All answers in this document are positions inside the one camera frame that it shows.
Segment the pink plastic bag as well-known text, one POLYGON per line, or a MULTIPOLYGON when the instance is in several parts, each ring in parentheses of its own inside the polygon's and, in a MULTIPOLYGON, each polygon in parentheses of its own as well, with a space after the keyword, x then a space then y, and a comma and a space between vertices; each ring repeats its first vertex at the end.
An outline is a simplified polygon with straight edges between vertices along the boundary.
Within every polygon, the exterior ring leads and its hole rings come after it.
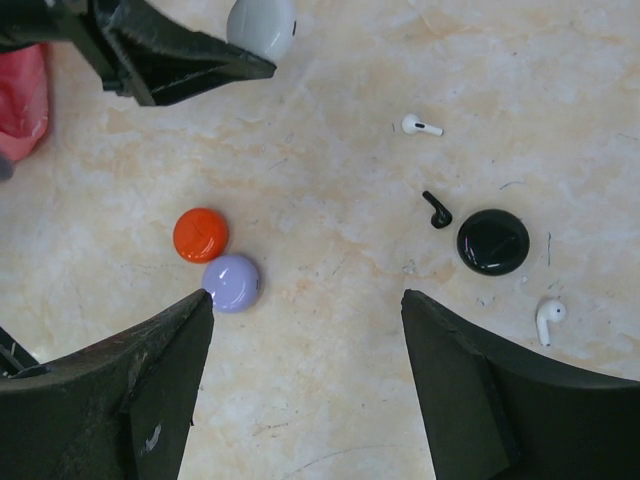
POLYGON ((26 158, 49 124, 47 48, 36 44, 1 55, 1 153, 26 158))

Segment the orange charging case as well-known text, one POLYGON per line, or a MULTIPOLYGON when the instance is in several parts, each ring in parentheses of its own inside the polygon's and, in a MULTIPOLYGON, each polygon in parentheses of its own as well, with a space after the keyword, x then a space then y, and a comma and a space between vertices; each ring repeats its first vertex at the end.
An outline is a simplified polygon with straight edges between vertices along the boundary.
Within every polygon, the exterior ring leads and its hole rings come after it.
POLYGON ((204 264, 224 253, 229 241, 229 227, 217 210, 193 208, 177 220, 172 239, 182 259, 204 264))

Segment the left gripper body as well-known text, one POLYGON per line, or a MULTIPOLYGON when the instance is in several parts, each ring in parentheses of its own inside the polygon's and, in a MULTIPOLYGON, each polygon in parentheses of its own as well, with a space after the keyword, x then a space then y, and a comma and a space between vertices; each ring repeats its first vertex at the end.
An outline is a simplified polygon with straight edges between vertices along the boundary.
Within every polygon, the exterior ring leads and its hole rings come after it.
POLYGON ((102 80, 103 89, 128 97, 121 64, 100 30, 90 1, 1 0, 1 52, 69 42, 102 80))

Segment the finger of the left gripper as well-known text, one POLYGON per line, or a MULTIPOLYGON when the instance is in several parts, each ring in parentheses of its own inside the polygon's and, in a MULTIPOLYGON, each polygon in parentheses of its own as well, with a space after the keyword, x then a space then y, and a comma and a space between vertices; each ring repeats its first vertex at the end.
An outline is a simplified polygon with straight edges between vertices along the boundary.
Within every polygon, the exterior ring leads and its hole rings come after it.
POLYGON ((190 30, 146 1, 94 1, 92 9, 115 67, 102 76, 103 88, 140 106, 170 106, 275 74, 271 61, 190 30))

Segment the white earbud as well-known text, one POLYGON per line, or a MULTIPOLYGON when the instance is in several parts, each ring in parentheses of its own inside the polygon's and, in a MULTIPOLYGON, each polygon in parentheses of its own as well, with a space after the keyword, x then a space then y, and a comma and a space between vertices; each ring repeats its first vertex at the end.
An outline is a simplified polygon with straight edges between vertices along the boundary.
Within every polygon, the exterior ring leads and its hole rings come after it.
POLYGON ((551 345, 549 324, 563 321, 566 315, 565 305, 557 299, 549 299, 540 304, 535 321, 539 342, 542 346, 551 345))
POLYGON ((408 135, 426 133, 436 137, 441 137, 444 133, 442 128, 423 122, 415 114, 407 114, 401 122, 401 128, 403 132, 408 135))

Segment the black charging case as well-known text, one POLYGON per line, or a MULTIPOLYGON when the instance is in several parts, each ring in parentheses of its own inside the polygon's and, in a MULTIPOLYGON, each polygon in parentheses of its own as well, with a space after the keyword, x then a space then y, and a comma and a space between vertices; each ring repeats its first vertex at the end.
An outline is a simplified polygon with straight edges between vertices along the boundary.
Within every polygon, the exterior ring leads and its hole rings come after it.
POLYGON ((518 269, 530 251, 524 223, 501 209, 485 209, 470 215, 456 236, 463 263, 485 276, 502 276, 518 269))

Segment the black earbud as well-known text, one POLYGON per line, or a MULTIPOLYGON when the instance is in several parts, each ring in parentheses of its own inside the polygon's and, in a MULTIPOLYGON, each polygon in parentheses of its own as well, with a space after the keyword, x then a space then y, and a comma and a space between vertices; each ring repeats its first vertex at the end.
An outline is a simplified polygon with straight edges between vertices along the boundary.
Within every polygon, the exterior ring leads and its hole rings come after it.
POLYGON ((435 229, 444 229, 453 222, 451 212, 430 191, 425 190, 422 197, 434 208, 431 225, 435 229))

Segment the purple charging case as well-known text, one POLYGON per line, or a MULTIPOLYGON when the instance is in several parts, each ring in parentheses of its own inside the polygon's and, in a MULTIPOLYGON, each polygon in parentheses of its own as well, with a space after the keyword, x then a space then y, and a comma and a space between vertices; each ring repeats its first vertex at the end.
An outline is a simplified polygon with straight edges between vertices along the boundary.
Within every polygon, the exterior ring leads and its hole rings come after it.
POLYGON ((256 302, 260 274, 249 258, 239 254, 222 255, 205 268, 202 288, 210 294, 215 311, 240 313, 256 302))

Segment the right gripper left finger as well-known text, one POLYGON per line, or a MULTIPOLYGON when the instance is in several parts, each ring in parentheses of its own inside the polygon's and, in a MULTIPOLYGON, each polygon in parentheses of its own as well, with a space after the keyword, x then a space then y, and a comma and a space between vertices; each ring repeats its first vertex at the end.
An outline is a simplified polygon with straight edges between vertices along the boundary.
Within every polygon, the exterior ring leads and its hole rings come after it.
POLYGON ((46 363, 3 331, 2 478, 177 478, 213 327, 198 290, 46 363))

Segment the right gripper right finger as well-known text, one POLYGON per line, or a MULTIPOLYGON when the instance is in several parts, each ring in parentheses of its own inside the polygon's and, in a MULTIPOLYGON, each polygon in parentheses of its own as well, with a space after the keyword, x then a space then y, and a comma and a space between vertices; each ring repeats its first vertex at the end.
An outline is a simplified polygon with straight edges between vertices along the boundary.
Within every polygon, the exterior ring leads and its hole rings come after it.
POLYGON ((638 382, 535 353, 419 291, 401 316, 437 478, 638 478, 638 382))

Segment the white charging case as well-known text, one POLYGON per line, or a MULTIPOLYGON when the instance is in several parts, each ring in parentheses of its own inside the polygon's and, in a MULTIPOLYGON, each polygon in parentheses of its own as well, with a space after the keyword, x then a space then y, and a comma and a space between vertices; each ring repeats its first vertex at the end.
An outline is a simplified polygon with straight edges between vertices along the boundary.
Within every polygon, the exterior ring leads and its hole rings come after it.
POLYGON ((227 18, 227 42, 276 64, 290 50, 297 27, 291 0, 237 0, 227 18))

